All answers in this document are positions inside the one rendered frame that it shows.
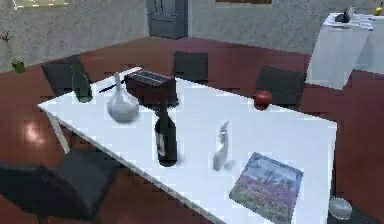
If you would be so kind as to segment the grey round flask vase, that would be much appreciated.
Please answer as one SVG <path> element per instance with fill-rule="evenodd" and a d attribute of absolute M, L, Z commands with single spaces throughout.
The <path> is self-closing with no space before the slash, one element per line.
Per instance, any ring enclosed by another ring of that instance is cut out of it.
<path fill-rule="evenodd" d="M 139 113 L 139 101 L 130 95 L 121 84 L 120 75 L 114 74 L 115 92 L 107 103 L 107 112 L 117 123 L 134 121 Z"/>

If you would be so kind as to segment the black wine bottle white label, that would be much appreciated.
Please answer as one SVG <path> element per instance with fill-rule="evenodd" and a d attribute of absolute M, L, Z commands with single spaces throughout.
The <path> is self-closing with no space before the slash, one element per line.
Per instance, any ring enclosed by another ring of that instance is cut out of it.
<path fill-rule="evenodd" d="M 155 140 L 158 161 L 163 167 L 171 167 L 177 163 L 176 125 L 168 115 L 168 104 L 162 102 L 156 112 L 158 120 L 155 124 Z"/>

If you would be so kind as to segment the dark grey chair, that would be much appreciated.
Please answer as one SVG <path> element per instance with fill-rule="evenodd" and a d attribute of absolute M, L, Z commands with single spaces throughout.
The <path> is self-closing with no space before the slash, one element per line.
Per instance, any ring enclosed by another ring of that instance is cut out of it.
<path fill-rule="evenodd" d="M 61 96 L 72 91 L 72 65 L 78 65 L 85 76 L 89 77 L 78 55 L 72 55 L 41 65 L 42 71 L 55 96 Z"/>
<path fill-rule="evenodd" d="M 176 51 L 174 53 L 173 75 L 188 81 L 208 81 L 208 54 Z"/>
<path fill-rule="evenodd" d="M 0 195 L 39 224 L 50 217 L 101 224 L 99 207 L 118 163 L 98 151 L 72 150 L 52 169 L 42 164 L 0 162 Z"/>
<path fill-rule="evenodd" d="M 272 94 L 274 105 L 297 110 L 306 78 L 306 73 L 266 66 L 260 71 L 256 79 L 256 89 L 269 91 Z"/>

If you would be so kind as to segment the white twisted statuette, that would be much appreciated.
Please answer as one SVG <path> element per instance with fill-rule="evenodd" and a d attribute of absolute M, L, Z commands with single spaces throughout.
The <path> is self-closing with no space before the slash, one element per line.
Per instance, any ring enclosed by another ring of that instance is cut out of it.
<path fill-rule="evenodd" d="M 219 171 L 227 160 L 229 148 L 228 124 L 229 122 L 226 121 L 220 127 L 217 149 L 213 156 L 213 169 L 215 171 Z"/>

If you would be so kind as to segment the dark red toaster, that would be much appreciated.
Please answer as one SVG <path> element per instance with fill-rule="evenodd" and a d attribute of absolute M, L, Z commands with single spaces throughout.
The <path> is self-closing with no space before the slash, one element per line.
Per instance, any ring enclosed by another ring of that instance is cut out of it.
<path fill-rule="evenodd" d="M 174 77 L 139 70 L 124 77 L 126 90 L 136 97 L 141 105 L 157 105 L 166 101 L 177 103 L 176 80 Z"/>

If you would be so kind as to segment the red apple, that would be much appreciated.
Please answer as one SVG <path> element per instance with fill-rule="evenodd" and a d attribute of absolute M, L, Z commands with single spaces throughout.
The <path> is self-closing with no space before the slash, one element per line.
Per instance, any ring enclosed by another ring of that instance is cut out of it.
<path fill-rule="evenodd" d="M 257 109 L 264 110 L 272 102 L 272 94 L 267 90 L 258 90 L 254 95 L 254 106 Z"/>

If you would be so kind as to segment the white dining table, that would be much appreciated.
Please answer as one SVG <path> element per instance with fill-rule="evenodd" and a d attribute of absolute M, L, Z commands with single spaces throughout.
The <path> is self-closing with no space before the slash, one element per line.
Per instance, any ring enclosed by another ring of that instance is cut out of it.
<path fill-rule="evenodd" d="M 141 108 L 129 124 L 118 124 L 106 111 L 111 78 L 93 84 L 94 96 L 80 103 L 72 93 L 41 103 L 56 130 L 67 127 L 140 176 L 219 224 L 271 224 L 230 200 L 228 195 L 253 153 L 303 171 L 294 224 L 327 224 L 334 122 L 271 105 L 254 108 L 250 98 L 179 79 L 179 104 L 170 110 L 177 130 L 178 163 L 159 165 L 153 111 Z M 221 125 L 228 121 L 226 163 L 213 169 Z"/>

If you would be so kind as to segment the black pen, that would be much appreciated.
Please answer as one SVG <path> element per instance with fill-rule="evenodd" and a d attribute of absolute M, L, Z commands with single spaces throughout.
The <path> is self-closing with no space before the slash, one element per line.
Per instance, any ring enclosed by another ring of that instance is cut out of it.
<path fill-rule="evenodd" d="M 117 86 L 117 84 L 113 84 L 113 85 L 111 85 L 111 86 L 108 86 L 108 87 L 106 87 L 106 88 L 103 88 L 103 89 L 101 89 L 100 91 L 99 91 L 99 93 L 103 93 L 103 92 L 106 92 L 106 91 L 109 91 L 109 90 L 111 90 L 111 89 L 113 89 L 115 86 Z"/>

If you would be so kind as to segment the colourful picture book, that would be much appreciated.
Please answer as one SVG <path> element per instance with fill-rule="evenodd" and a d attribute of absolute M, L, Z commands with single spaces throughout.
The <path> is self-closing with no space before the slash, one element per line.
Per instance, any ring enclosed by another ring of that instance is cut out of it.
<path fill-rule="evenodd" d="M 303 172 L 253 153 L 229 198 L 274 224 L 291 224 Z"/>

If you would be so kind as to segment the dark green glass bottle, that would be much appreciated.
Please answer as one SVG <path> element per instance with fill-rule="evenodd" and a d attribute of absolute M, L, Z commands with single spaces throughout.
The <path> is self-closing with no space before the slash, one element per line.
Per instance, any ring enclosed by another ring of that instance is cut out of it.
<path fill-rule="evenodd" d="M 72 90 L 76 98 L 81 103 L 90 102 L 93 99 L 90 82 L 79 64 L 71 66 L 72 68 Z"/>

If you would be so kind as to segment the white kitchen counter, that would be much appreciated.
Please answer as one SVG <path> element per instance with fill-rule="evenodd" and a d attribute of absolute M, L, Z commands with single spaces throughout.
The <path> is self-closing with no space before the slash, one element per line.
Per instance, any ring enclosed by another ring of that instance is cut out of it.
<path fill-rule="evenodd" d="M 306 82 L 341 90 L 353 69 L 384 74 L 384 16 L 355 14 L 349 23 L 336 16 L 321 26 Z"/>

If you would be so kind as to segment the black kettle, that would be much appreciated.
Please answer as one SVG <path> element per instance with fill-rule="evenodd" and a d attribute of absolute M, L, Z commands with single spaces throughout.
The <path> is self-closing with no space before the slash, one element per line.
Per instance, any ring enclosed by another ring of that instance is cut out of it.
<path fill-rule="evenodd" d="M 342 14 L 339 14 L 334 19 L 335 22 L 348 23 L 350 21 L 350 16 L 348 14 L 348 9 L 345 9 Z"/>

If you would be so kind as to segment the green potted house plant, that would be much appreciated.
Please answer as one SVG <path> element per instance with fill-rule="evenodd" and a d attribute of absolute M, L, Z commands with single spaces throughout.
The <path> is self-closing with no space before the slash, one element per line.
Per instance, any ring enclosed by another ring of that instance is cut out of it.
<path fill-rule="evenodd" d="M 10 55 L 10 58 L 11 58 L 11 65 L 13 67 L 13 69 L 17 72 L 17 73 L 24 73 L 25 72 L 25 65 L 24 65 L 24 61 L 17 58 L 14 51 L 13 51 L 13 48 L 10 44 L 10 40 L 13 38 L 13 36 L 8 32 L 8 31 L 3 31 L 1 34 L 0 34 L 0 40 L 2 40 L 8 51 L 9 51 L 9 55 Z"/>

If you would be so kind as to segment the pale window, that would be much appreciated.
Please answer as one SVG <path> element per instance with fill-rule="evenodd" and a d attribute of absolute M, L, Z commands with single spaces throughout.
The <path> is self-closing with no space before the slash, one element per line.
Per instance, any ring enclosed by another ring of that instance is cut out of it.
<path fill-rule="evenodd" d="M 12 0 L 15 9 L 65 6 L 68 0 Z"/>

